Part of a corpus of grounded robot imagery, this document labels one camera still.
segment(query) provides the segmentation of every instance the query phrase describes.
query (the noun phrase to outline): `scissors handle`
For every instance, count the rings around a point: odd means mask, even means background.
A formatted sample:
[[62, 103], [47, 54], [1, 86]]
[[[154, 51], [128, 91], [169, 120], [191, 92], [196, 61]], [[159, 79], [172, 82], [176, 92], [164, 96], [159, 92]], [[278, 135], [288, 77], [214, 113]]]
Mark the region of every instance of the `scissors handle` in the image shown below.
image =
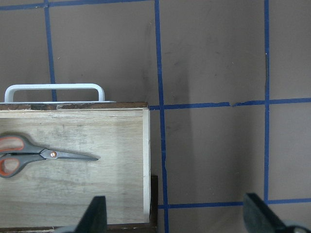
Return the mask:
[[27, 138], [20, 135], [0, 136], [0, 154], [40, 153], [44, 148], [32, 145]]
[[39, 154], [6, 154], [0, 158], [0, 177], [9, 178], [20, 171], [31, 162], [45, 160]]

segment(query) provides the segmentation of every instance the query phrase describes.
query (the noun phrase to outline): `wooden drawer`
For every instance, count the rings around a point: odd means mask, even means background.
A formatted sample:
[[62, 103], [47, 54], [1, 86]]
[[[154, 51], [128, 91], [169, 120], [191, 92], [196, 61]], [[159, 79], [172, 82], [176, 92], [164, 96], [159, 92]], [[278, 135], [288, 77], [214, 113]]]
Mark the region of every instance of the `wooden drawer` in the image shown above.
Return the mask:
[[147, 103], [0, 104], [0, 134], [98, 161], [46, 160], [0, 178], [0, 226], [76, 225], [94, 196], [108, 224], [149, 222]]

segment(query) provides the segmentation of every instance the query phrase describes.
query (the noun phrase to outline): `dark brown wooden edge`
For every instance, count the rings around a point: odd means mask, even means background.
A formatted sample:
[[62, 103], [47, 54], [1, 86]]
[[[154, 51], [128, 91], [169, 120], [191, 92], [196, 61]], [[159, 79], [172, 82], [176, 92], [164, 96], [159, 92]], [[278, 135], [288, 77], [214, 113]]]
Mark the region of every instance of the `dark brown wooden edge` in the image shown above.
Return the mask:
[[73, 110], [73, 109], [105, 109], [105, 108], [148, 108], [146, 102], [116, 102], [116, 103], [13, 103], [0, 104], [1, 110]]
[[[157, 233], [157, 209], [158, 209], [158, 178], [151, 176], [151, 204], [149, 223], [110, 224], [107, 226], [108, 233]], [[18, 227], [0, 228], [0, 233], [49, 233], [59, 227]]]

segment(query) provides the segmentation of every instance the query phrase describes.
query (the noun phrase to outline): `orange and gray scissors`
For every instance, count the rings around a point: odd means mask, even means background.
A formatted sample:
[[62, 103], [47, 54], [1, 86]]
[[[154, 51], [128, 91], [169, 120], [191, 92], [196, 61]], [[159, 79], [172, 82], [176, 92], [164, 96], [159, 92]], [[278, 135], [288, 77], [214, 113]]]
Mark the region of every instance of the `orange and gray scissors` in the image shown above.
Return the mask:
[[0, 177], [9, 178], [19, 173], [28, 163], [46, 159], [82, 159], [96, 161], [97, 158], [51, 150], [31, 144], [21, 135], [0, 136]]

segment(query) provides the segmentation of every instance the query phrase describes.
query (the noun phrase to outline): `gray floor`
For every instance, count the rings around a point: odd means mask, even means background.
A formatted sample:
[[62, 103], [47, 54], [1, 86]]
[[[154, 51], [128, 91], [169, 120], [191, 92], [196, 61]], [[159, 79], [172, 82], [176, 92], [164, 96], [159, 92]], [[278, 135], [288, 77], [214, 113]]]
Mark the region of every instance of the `gray floor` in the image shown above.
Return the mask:
[[[311, 1], [270, 0], [270, 91], [264, 0], [85, 2], [0, 1], [2, 96], [147, 101], [160, 233], [245, 233], [245, 192], [311, 227]], [[15, 100], [55, 97], [96, 93]]]

